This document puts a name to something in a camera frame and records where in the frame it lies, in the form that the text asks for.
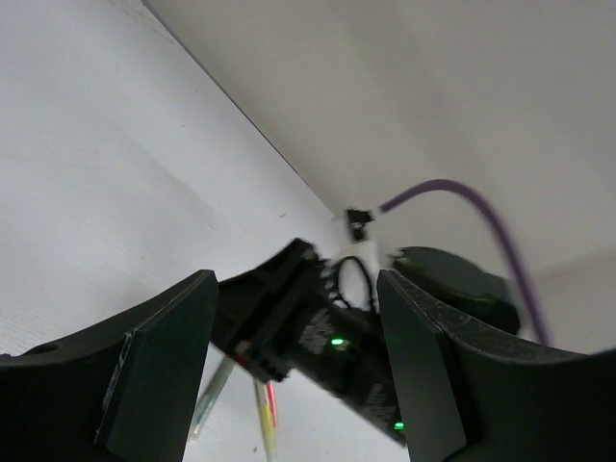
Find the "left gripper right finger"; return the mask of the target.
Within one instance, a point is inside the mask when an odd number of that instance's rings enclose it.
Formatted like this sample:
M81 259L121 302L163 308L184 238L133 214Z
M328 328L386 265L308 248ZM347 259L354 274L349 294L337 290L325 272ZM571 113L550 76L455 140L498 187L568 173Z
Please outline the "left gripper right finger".
M611 461L615 354L542 346L378 275L385 341L414 461Z

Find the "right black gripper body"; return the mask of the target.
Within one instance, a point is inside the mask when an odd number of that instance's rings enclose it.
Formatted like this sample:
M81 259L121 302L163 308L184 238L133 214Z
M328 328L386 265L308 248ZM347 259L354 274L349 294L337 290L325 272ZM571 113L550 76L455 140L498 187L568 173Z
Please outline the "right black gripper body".
M503 278L444 250L411 246L392 267L446 304L509 334L521 319ZM317 268L314 298L286 328L283 356L349 409L398 444L404 423L384 339L376 287L367 263L345 256Z

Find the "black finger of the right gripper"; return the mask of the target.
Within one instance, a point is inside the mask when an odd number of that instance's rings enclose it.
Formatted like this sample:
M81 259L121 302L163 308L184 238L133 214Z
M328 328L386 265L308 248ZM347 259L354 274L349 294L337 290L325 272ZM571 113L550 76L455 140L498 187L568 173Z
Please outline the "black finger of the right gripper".
M254 378L283 381L300 313L318 299L318 254L295 238L255 269L218 283L211 343Z

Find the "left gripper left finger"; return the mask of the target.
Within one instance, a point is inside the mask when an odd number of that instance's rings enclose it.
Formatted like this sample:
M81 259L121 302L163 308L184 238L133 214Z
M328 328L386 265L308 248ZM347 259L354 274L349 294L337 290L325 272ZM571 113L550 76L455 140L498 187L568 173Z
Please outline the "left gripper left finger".
M218 300L199 270L86 329L1 358L5 461L179 461Z

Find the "grey pen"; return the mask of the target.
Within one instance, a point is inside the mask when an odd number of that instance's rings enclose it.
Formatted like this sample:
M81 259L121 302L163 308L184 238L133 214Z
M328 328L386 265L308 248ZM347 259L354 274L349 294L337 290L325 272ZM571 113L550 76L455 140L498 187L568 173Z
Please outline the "grey pen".
M189 432L190 441L194 441L199 437L234 367L234 361L229 357L224 357L220 361L205 389L199 395L192 415Z

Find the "orange pink highlighter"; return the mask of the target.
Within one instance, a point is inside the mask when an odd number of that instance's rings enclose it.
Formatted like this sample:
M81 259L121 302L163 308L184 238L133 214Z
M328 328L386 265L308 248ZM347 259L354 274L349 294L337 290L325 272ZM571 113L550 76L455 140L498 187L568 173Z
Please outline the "orange pink highlighter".
M276 406L276 399L275 399L274 383L272 381L268 382L265 385L265 391L266 391L267 402L268 402L268 407L269 407L271 425L274 428L277 428L278 427L277 406Z

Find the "yellow highlighter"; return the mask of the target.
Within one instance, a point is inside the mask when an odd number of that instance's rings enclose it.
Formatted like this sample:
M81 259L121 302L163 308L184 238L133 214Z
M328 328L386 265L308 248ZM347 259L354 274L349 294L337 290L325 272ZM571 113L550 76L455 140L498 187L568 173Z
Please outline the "yellow highlighter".
M256 406L261 427L264 451L268 461L274 461L278 456L276 428L271 425L270 411L267 402L265 385L258 379L253 380Z

